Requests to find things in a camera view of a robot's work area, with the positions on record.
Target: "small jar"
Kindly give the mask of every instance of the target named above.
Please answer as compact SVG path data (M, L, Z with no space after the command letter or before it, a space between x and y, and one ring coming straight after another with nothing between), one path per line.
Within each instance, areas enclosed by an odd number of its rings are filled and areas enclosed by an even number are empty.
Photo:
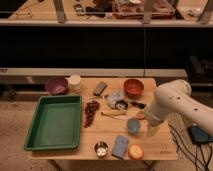
M95 144L94 150L98 158L103 158L107 155L108 146L105 142L99 141Z
M73 92L80 92L82 89L81 76L73 74L68 78L70 88Z

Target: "cup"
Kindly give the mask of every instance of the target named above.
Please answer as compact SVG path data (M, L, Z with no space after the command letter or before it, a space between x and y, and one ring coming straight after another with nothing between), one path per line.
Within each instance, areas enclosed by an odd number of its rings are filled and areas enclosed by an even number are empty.
M74 92L81 91L82 85L81 85L81 76L78 74L73 74L68 78L68 82L70 85L70 88Z

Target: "tin can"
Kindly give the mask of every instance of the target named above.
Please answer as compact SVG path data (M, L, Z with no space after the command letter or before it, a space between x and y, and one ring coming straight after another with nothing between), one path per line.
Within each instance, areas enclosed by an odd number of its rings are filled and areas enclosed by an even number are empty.
M107 155L108 146L104 141L99 141L95 144L94 150L98 158L103 158Z

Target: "bowl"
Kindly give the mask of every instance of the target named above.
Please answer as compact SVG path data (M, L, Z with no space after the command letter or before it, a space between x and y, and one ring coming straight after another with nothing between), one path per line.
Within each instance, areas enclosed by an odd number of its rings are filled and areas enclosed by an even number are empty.
M123 89L130 98L138 98L144 90L144 84L137 79L128 79L124 82Z
M68 89L68 81L65 78L51 78L45 83L45 90L51 95L65 94Z

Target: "plastic tray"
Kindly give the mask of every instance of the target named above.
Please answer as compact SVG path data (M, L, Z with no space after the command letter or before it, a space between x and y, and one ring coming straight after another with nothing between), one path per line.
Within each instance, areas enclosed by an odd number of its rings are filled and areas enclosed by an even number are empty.
M81 96L42 96L26 140L26 151L73 149L79 144Z

